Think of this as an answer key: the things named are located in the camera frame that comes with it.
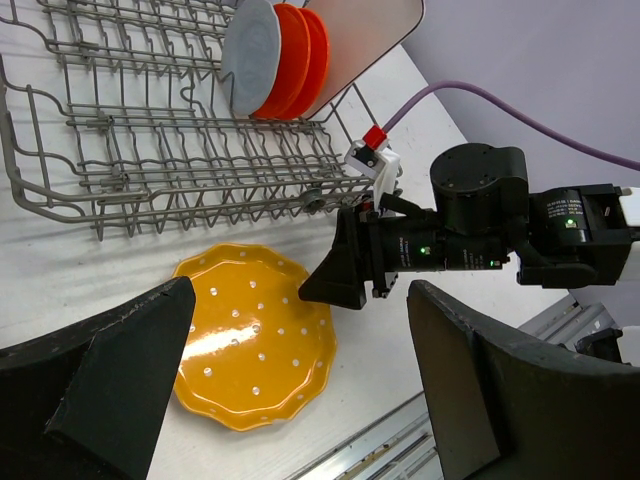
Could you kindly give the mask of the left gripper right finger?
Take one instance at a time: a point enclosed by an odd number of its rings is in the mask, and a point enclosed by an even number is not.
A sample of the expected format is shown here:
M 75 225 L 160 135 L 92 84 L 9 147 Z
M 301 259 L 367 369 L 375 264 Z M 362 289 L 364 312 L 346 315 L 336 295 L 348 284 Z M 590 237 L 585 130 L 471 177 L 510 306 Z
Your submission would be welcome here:
M 541 341 L 429 282 L 408 318 L 447 479 L 635 479 L 639 371 Z

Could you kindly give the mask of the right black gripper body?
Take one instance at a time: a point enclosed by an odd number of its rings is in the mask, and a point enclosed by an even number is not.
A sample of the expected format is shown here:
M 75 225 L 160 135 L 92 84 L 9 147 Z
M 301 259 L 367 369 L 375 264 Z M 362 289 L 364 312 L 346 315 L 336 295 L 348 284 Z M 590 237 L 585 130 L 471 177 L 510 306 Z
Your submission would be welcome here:
M 386 298 L 404 272 L 500 270 L 509 262 L 501 236 L 452 232 L 436 211 L 400 204 L 400 211 L 378 212 L 371 202 L 357 207 L 360 262 L 375 298 Z

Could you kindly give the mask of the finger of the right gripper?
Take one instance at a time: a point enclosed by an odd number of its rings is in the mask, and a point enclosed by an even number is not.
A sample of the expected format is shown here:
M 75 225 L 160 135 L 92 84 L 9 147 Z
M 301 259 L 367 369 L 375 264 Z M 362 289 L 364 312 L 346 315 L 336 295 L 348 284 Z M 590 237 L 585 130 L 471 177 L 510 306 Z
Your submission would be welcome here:
M 341 208 L 331 249 L 299 287 L 299 299 L 361 310 L 367 301 L 367 253 L 366 230 L 359 221 L 358 211 Z

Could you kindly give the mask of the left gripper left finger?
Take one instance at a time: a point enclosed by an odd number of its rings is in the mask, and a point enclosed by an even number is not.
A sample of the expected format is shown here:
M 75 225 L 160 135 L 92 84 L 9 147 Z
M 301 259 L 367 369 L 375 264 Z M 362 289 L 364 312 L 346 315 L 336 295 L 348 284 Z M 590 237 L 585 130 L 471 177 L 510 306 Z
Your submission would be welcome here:
M 194 308 L 177 277 L 2 349 L 2 478 L 146 478 Z

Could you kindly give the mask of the yellow dotted scalloped plate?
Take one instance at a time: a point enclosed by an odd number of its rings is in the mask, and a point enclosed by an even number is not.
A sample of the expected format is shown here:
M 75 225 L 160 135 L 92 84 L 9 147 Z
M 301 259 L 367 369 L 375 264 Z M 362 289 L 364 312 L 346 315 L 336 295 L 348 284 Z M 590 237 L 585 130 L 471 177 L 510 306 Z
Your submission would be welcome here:
M 222 243 L 178 264 L 196 296 L 174 392 L 189 412 L 244 432 L 296 416 L 326 387 L 329 306 L 303 302 L 304 267 L 262 245 Z

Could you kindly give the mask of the white rectangular plate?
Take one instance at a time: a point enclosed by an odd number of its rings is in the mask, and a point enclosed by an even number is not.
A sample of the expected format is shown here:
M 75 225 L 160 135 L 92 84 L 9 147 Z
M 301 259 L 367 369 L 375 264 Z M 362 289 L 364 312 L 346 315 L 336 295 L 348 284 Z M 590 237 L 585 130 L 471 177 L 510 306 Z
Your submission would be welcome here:
M 327 79 L 305 119 L 408 37 L 426 10 L 423 0 L 311 0 L 306 6 L 326 27 L 330 55 Z

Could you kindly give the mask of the orange round plate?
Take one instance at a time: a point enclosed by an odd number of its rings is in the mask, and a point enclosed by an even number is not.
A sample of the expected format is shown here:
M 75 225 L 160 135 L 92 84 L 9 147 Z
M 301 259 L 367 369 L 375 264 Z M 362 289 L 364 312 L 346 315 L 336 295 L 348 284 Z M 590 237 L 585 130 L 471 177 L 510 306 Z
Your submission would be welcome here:
M 329 71 L 330 41 L 325 24 L 317 13 L 308 8 L 302 9 L 302 15 L 310 34 L 309 68 L 300 93 L 280 114 L 280 120 L 293 120 L 305 114 L 318 98 Z
M 309 29 L 300 8 L 276 4 L 281 31 L 281 53 L 276 79 L 265 103 L 253 113 L 261 119 L 277 118 L 296 100 L 302 90 L 311 56 Z

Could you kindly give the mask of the light blue scalloped plate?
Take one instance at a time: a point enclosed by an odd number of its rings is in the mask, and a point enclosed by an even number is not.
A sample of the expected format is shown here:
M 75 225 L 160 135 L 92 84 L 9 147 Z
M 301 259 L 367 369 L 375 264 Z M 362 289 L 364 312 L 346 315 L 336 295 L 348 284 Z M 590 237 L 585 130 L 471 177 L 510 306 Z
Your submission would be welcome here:
M 231 109 L 251 115 L 267 100 L 281 54 L 281 31 L 268 1 L 244 1 L 226 29 L 220 82 Z

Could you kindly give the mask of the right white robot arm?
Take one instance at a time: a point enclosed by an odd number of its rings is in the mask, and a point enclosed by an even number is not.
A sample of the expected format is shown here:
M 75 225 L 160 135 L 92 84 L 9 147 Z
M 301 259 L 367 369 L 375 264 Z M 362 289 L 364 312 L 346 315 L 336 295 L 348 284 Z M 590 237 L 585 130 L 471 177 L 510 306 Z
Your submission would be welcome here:
M 391 190 L 392 151 L 356 146 L 373 194 L 338 212 L 331 249 L 299 288 L 304 301 L 359 310 L 402 272 L 499 270 L 524 286 L 579 289 L 639 276 L 639 192 L 611 184 L 533 193 L 516 147 L 466 143 L 431 165 L 433 208 Z

